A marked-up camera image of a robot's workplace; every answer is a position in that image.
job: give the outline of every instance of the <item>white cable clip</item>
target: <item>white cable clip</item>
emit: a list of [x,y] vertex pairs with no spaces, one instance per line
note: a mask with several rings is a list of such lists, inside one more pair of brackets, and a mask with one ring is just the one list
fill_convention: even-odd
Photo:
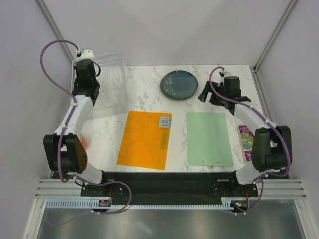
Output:
[[68,127],[66,126],[66,124],[62,123],[62,128],[68,129]]

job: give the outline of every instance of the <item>metal frame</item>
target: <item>metal frame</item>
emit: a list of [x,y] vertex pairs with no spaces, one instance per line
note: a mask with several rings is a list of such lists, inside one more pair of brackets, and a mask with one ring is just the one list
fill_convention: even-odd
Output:
[[[94,203],[96,197],[81,197],[81,187],[70,180],[68,183],[61,183],[59,179],[41,179],[36,191],[34,203],[27,222],[23,239],[35,239],[40,230],[44,209],[47,205],[55,208],[87,208],[85,202]],[[196,205],[195,207],[163,207],[162,209],[205,209],[205,210],[225,210],[230,200],[244,200],[244,198],[222,198],[223,207],[209,205]],[[294,200],[297,212],[307,239],[318,237],[317,228],[313,224],[314,220],[308,206],[306,193],[302,182],[298,179],[264,179],[264,193],[261,200]],[[138,206],[131,209],[154,209],[154,206]]]
[[259,68],[260,68],[261,64],[263,63],[265,57],[267,56],[271,46],[273,45],[274,41],[278,37],[278,34],[280,33],[282,27],[284,26],[286,20],[288,19],[289,15],[291,14],[292,10],[294,9],[294,7],[296,6],[298,1],[299,0],[290,0],[290,2],[288,3],[283,15],[279,19],[279,22],[277,23],[277,25],[276,25],[273,33],[271,34],[264,50],[262,51],[260,57],[258,58],[255,66],[254,66],[255,71],[259,70]]
[[[43,0],[35,0],[36,4],[43,13],[43,16],[47,20],[53,34],[57,39],[63,39],[62,33],[57,27],[52,15],[50,14],[46,4]],[[274,41],[278,37],[283,25],[287,21],[294,7],[297,5],[298,0],[290,0],[283,15],[277,23],[274,31],[272,32],[265,48],[263,49],[260,57],[258,58],[254,67],[251,67],[251,73],[254,79],[256,90],[261,101],[262,110],[266,117],[272,119],[271,110],[267,105],[267,99],[262,90],[262,83],[258,78],[257,72],[260,69],[265,57],[271,49]],[[73,55],[70,49],[65,43],[61,44],[63,51],[70,61],[72,61]],[[83,198],[80,196],[81,188],[74,184],[74,180],[70,180],[69,183],[62,184],[59,180],[42,179],[40,180],[38,190],[35,195],[32,210],[29,215],[24,239],[35,239],[40,229],[41,220],[43,218],[44,209],[47,205],[48,199],[68,199],[71,201],[79,200],[95,200],[97,198]],[[302,183],[296,179],[283,179],[283,180],[264,180],[264,194],[261,200],[281,200],[291,199],[295,201],[297,212],[307,239],[319,239],[319,233],[317,227],[314,224],[312,212],[309,207],[309,203],[306,198],[306,194],[303,190]],[[238,200],[238,198],[227,198],[227,200]]]
[[[64,37],[62,36],[61,31],[59,30],[58,26],[56,25],[48,7],[46,6],[45,2],[43,0],[34,0],[40,11],[42,12],[42,15],[44,16],[46,22],[50,26],[52,33],[58,40],[63,40]],[[61,42],[61,47],[63,52],[65,53],[66,57],[72,62],[74,59],[74,56],[70,49],[67,47],[67,44],[65,42]]]

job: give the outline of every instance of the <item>dark blue dish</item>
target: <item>dark blue dish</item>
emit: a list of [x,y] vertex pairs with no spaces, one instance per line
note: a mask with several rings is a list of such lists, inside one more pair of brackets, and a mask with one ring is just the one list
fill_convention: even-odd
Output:
[[169,98],[183,100],[193,96],[198,88],[198,81],[187,71],[172,71],[160,82],[160,90]]

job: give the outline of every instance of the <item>metal floor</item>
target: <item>metal floor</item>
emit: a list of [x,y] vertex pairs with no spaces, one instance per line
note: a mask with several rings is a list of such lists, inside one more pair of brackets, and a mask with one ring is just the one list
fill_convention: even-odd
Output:
[[[46,209],[62,223],[82,209]],[[304,239],[293,201],[261,201],[246,216],[227,211],[128,210],[115,215],[88,214],[60,228],[43,223],[39,239]]]

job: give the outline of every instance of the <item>black bracket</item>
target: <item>black bracket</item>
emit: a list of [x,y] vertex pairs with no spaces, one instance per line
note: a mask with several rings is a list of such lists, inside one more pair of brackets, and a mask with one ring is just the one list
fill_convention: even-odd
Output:
[[[277,126],[276,129],[283,137],[290,155],[290,161],[293,162],[291,131],[287,126]],[[287,156],[284,147],[278,136],[271,128],[256,129],[253,149],[252,163],[259,172],[269,169],[281,169],[287,166]]]
[[[238,102],[251,102],[251,100],[247,96],[241,96],[241,89],[239,84],[239,78],[237,76],[228,76],[224,78],[224,83],[213,82],[213,87],[220,95],[229,98],[231,100],[235,100]],[[228,109],[232,115],[234,115],[235,111],[235,103],[225,101],[222,98],[218,97],[212,90],[209,81],[206,82],[205,88],[203,92],[198,96],[198,99],[202,102],[205,102],[207,99],[208,93],[212,93],[209,102],[212,105],[216,106],[224,106]]]
[[90,59],[80,60],[76,63],[76,79],[74,81],[74,89],[72,95],[85,95],[92,99],[93,105],[95,105],[96,99],[99,95],[100,84],[96,80],[96,77],[101,73],[99,65],[99,73],[96,75],[94,64]]
[[[47,134],[43,138],[43,145],[48,160],[49,167],[52,171],[58,171],[57,150],[60,136]],[[75,134],[64,135],[62,146],[66,145],[67,151],[61,152],[61,167],[64,173],[76,172],[82,173],[87,165],[88,157],[83,148],[81,141]]]

